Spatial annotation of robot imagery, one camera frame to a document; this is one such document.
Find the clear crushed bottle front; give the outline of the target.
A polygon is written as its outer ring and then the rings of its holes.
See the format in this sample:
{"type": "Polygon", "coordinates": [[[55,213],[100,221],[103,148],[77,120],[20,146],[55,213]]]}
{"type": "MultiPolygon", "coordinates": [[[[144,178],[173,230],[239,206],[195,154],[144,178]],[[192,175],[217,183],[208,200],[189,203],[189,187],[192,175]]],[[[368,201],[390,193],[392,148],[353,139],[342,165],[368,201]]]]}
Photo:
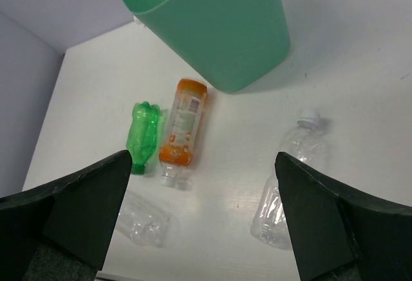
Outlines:
{"type": "Polygon", "coordinates": [[[128,190],[115,229],[137,246],[167,248],[177,238],[180,222],[163,207],[128,190]]]}

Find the green plastic bottle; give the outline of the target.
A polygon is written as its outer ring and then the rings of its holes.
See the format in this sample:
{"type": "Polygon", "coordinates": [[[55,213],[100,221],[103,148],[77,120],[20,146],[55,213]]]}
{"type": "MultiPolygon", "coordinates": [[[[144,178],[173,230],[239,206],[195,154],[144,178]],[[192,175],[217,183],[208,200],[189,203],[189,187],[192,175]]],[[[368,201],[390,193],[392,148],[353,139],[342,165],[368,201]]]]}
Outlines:
{"type": "Polygon", "coordinates": [[[160,108],[149,102],[136,103],[132,110],[132,122],[126,141],[126,149],[132,158],[131,173],[143,175],[146,163],[156,151],[160,108]]]}

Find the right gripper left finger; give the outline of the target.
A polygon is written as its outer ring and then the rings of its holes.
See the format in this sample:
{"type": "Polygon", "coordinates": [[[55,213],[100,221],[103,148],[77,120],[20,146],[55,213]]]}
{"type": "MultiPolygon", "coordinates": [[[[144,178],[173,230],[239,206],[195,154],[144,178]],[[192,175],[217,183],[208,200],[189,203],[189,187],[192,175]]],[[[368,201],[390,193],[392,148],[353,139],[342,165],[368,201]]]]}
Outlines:
{"type": "Polygon", "coordinates": [[[82,170],[1,198],[1,280],[94,280],[131,173],[116,152],[82,170]]]}

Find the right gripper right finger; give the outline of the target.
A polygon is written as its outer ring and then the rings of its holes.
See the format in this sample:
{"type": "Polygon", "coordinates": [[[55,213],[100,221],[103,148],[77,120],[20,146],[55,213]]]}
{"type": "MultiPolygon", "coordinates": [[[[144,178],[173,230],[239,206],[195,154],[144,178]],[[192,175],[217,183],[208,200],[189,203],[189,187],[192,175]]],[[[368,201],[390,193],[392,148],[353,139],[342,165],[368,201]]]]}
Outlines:
{"type": "Polygon", "coordinates": [[[301,280],[411,280],[411,207],[357,190],[291,155],[275,170],[293,174],[285,196],[301,280]]]}

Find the orange label plastic bottle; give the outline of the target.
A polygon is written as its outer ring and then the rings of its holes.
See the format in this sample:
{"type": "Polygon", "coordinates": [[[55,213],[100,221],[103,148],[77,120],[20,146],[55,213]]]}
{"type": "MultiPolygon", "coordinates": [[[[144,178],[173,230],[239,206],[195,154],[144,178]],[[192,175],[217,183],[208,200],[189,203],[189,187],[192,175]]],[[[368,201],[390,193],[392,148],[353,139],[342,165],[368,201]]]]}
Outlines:
{"type": "Polygon", "coordinates": [[[183,78],[177,85],[158,155],[163,186],[174,187],[192,163],[207,95],[207,86],[197,80],[183,78]]]}

